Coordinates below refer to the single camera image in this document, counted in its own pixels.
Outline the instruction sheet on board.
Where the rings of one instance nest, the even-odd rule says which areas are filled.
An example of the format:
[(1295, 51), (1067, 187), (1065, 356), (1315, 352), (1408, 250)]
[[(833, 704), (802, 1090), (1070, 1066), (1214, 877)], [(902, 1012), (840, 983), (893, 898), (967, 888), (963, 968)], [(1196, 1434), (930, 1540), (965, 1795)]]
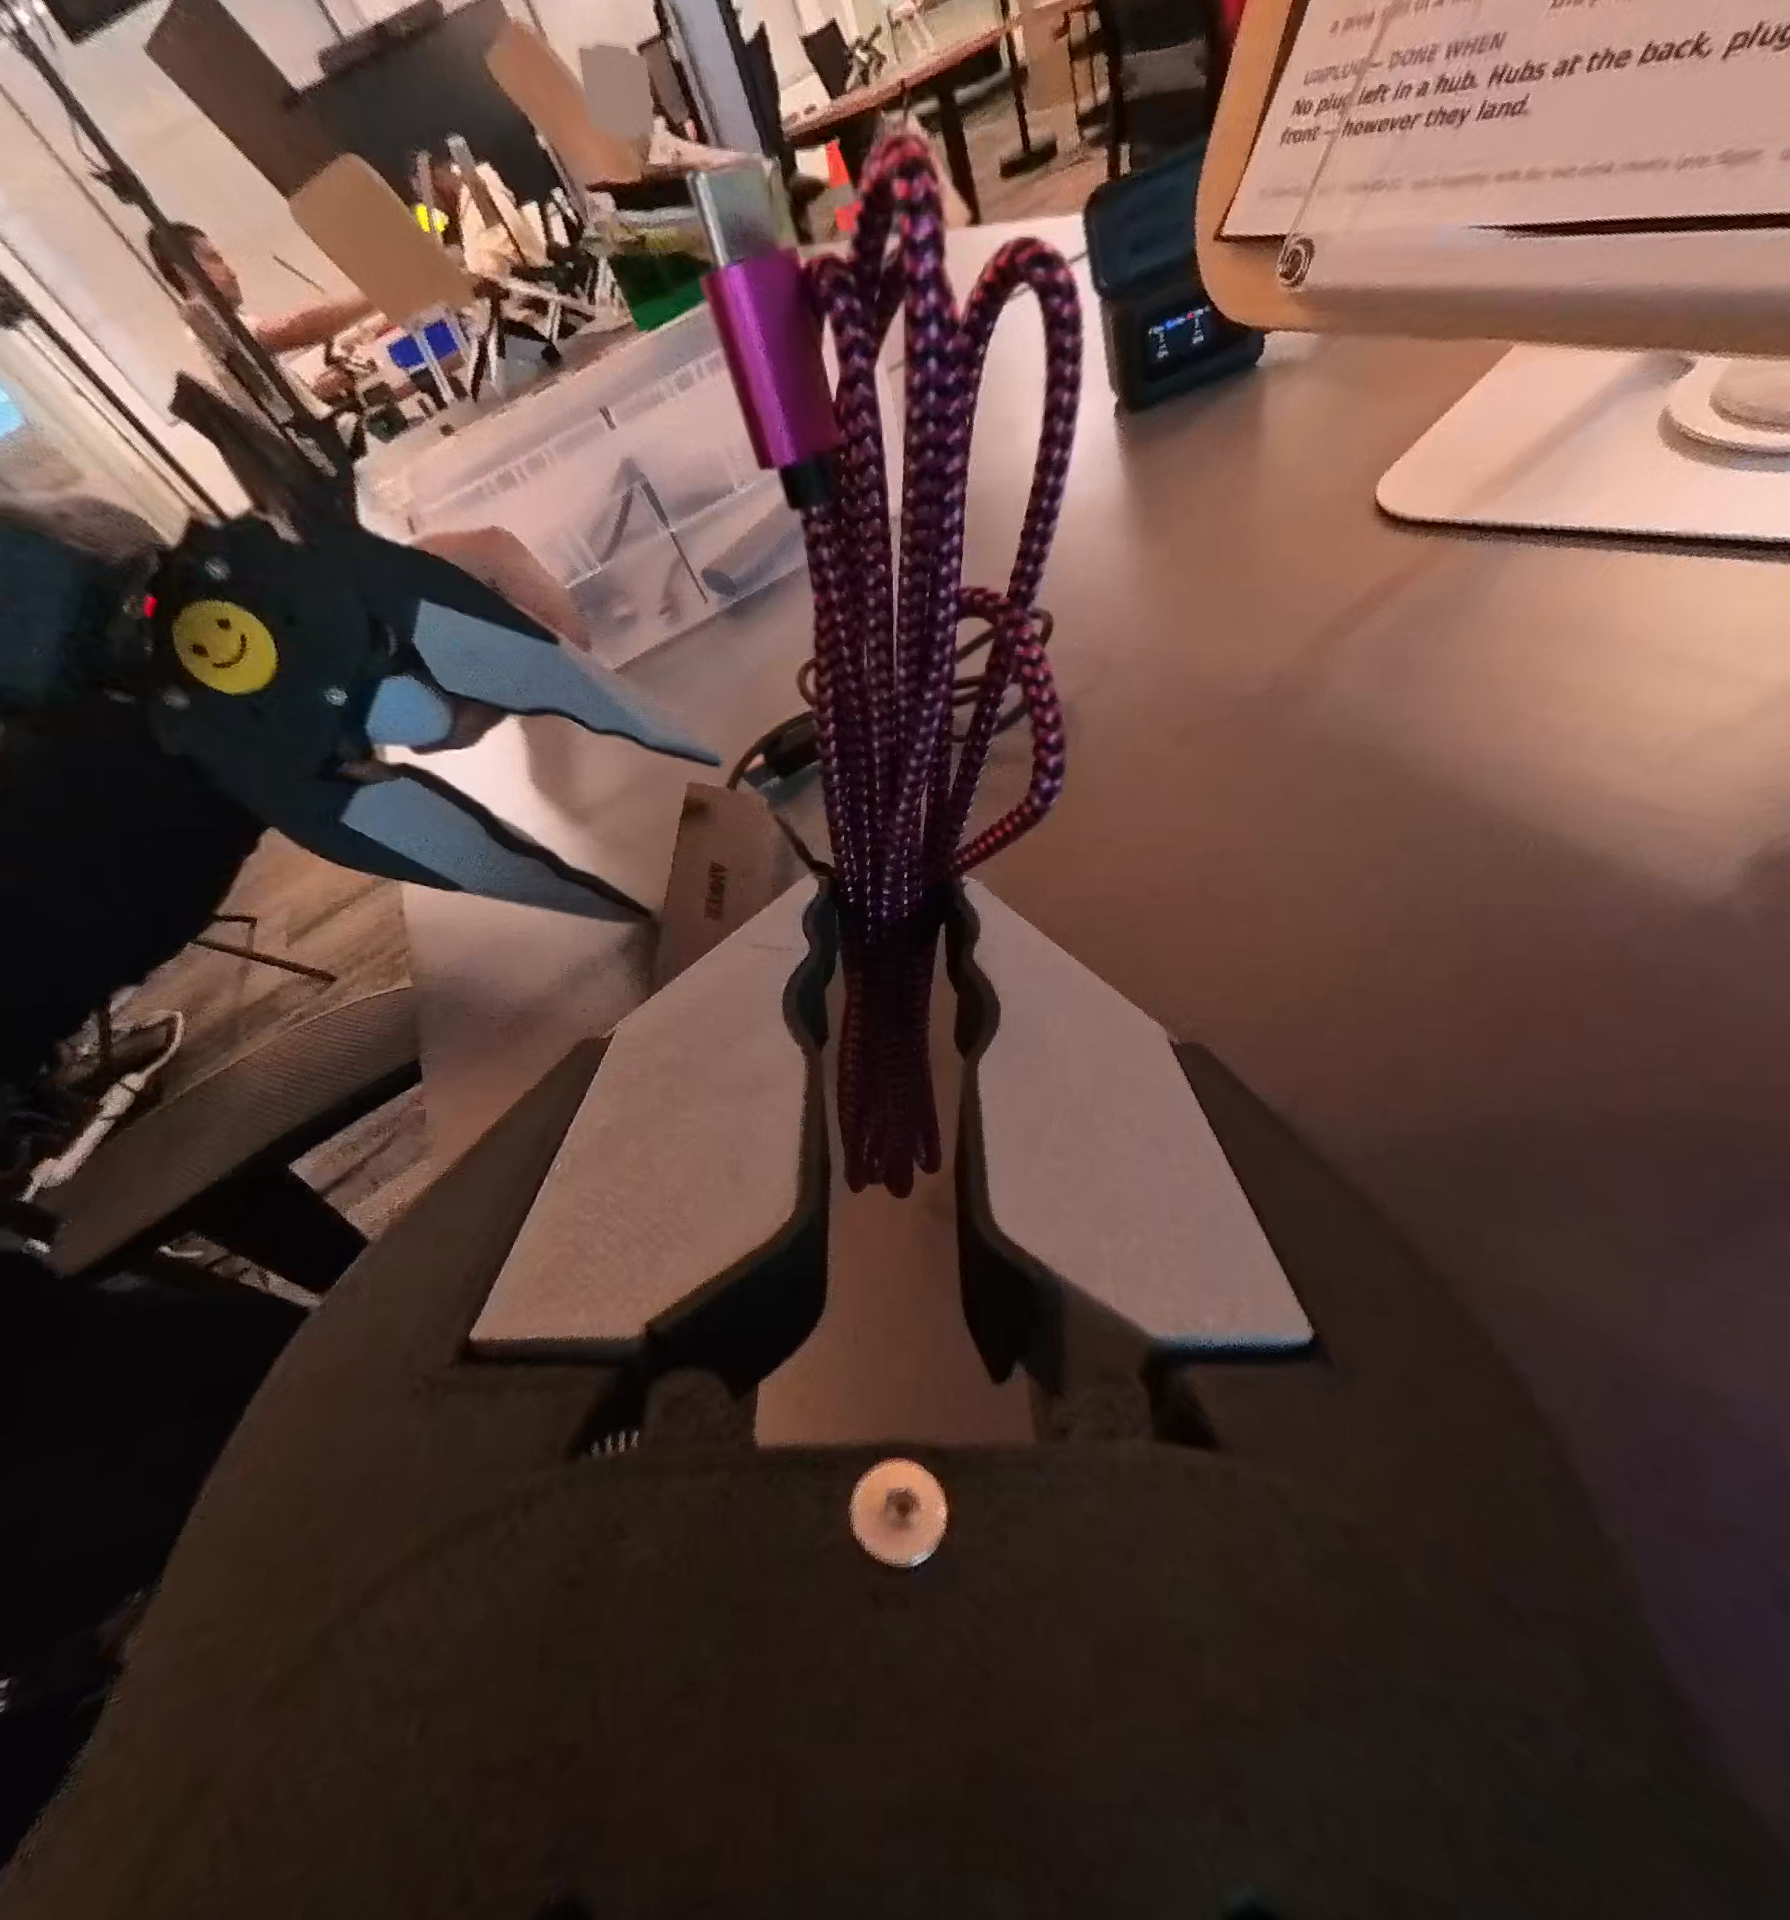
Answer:
[(1790, 356), (1790, 1), (1248, 4), (1196, 253), (1266, 329)]

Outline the person's dark clothing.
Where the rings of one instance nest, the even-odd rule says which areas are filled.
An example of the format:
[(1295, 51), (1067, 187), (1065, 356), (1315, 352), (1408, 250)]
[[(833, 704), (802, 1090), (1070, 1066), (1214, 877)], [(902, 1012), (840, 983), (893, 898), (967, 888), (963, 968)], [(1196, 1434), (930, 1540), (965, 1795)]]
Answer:
[(133, 1606), (306, 1310), (0, 1252), (0, 1873), (111, 1688)]

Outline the white stand base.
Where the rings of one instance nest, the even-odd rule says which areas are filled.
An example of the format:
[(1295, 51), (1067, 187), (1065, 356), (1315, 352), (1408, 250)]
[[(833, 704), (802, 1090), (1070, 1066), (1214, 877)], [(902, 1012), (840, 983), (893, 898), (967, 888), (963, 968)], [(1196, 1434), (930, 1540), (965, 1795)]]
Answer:
[(1378, 483), (1398, 522), (1790, 549), (1790, 359), (1511, 349)]

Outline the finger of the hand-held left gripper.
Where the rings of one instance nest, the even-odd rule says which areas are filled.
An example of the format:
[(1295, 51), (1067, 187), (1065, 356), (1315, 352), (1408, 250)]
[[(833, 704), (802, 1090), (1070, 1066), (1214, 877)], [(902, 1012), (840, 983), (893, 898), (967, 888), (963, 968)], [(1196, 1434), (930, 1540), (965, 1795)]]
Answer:
[(497, 718), (564, 718), (663, 757), (720, 760), (681, 718), (554, 637), (424, 598), (397, 664), (371, 697), (371, 745), (451, 751), (465, 708)]
[(437, 891), (588, 919), (652, 917), (639, 898), (407, 764), (390, 764), (380, 777), (353, 784), (337, 819)]

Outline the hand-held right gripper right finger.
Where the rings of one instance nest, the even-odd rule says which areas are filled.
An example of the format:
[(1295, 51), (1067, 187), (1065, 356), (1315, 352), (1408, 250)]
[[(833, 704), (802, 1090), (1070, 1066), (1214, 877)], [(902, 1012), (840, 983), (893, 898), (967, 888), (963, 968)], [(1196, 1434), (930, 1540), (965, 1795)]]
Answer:
[(961, 1060), (961, 1312), (991, 1379), (1085, 1351), (1153, 1376), (1308, 1352), (1313, 1325), (1176, 1044), (988, 887), (945, 923)]

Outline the clear plastic bin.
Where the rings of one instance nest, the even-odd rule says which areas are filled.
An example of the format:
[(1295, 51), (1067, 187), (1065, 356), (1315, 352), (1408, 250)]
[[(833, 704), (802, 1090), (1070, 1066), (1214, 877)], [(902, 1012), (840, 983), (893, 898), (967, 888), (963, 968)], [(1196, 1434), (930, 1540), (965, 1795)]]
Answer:
[(406, 431), (360, 461), (355, 489), (382, 538), (515, 536), (615, 668), (804, 569), (705, 306)]

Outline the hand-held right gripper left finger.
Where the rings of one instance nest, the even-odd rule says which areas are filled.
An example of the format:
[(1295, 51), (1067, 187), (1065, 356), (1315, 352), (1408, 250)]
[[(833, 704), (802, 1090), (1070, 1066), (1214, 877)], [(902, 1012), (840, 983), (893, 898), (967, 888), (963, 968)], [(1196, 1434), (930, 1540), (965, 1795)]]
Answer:
[(826, 1300), (826, 888), (805, 877), (618, 1023), (469, 1329), (752, 1390)]

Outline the person's left forearm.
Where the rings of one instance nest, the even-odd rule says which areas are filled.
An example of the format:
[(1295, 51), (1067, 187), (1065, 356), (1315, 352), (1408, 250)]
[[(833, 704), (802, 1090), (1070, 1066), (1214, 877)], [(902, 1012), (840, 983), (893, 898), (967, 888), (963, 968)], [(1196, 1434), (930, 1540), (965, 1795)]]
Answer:
[(136, 709), (0, 727), (0, 1090), (199, 934), (266, 825)]

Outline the green plastic bin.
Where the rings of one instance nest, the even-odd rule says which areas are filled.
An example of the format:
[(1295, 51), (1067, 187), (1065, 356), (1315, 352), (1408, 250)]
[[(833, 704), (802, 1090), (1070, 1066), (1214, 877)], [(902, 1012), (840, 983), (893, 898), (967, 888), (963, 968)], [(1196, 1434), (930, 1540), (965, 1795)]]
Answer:
[(658, 332), (705, 301), (712, 264), (694, 231), (642, 234), (610, 245), (608, 271), (636, 332)]

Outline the person's left hand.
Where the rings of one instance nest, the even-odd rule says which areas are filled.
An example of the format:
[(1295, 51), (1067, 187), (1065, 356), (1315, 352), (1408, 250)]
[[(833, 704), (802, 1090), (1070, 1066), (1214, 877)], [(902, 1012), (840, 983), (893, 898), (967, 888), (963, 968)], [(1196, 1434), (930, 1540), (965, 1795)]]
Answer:
[(588, 623), (568, 589), (515, 533), (502, 528), (437, 530), (416, 536), (412, 546), (477, 577), (560, 643), (583, 653), (591, 650)]

